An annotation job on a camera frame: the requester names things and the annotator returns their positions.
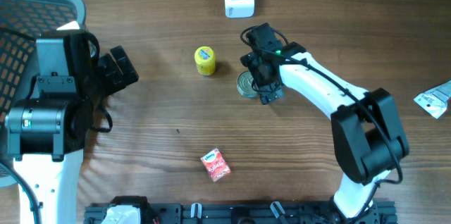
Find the yellow lidded jar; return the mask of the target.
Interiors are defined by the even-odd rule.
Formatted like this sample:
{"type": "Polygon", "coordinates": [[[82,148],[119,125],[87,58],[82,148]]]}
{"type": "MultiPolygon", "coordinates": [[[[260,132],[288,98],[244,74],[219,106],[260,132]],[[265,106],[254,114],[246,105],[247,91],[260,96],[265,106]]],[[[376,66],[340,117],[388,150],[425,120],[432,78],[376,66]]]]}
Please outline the yellow lidded jar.
{"type": "Polygon", "coordinates": [[[210,76],[216,70],[216,55],[209,46],[201,46],[194,53],[197,71],[201,75],[210,76]]]}

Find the red tissue pack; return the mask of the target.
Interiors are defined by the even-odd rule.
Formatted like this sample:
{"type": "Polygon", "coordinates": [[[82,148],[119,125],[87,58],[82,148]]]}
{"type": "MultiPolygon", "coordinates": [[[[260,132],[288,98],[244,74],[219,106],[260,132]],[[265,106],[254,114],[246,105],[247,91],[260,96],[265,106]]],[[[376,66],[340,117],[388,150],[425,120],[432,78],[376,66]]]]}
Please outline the red tissue pack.
{"type": "Polygon", "coordinates": [[[212,149],[201,157],[200,160],[204,164],[204,167],[213,182],[216,182],[231,173],[230,167],[217,148],[212,149]]]}

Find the silver tin can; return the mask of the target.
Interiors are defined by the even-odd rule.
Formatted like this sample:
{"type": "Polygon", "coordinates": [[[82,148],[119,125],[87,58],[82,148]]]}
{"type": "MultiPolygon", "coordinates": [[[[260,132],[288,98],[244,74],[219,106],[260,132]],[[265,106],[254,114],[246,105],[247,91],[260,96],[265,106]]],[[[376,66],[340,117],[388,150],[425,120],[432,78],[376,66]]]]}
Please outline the silver tin can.
{"type": "Polygon", "coordinates": [[[252,77],[252,74],[246,70],[237,78],[237,90],[238,92],[246,98],[256,98],[257,92],[253,90],[252,88],[252,82],[254,78],[252,77]]]}

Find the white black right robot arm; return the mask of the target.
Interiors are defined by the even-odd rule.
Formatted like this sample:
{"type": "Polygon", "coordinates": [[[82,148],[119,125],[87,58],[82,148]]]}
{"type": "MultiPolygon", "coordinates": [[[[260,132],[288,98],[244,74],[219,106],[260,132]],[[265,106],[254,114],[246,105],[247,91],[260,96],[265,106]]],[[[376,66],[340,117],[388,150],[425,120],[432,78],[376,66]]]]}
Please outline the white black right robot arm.
{"type": "Polygon", "coordinates": [[[240,33],[251,51],[241,64],[250,72],[251,88],[262,104],[279,99],[288,87],[307,98],[329,119],[335,159],[342,169],[340,186],[325,213],[303,218],[323,223],[385,223],[389,216],[373,200],[383,184],[404,180],[401,160],[409,154],[395,101],[383,88],[370,92],[341,79],[318,63],[297,42],[268,23],[240,33]]]}

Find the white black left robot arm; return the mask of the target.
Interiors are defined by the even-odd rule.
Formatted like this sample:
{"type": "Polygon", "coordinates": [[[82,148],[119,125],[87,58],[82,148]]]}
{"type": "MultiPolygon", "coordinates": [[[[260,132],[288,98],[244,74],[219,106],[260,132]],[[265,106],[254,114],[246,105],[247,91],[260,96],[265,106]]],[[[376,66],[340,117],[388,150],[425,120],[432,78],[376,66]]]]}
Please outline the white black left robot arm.
{"type": "Polygon", "coordinates": [[[21,223],[75,223],[86,138],[111,131],[103,100],[139,75],[122,46],[101,55],[86,30],[45,32],[35,44],[39,72],[6,116],[9,173],[20,187],[21,223]]]}

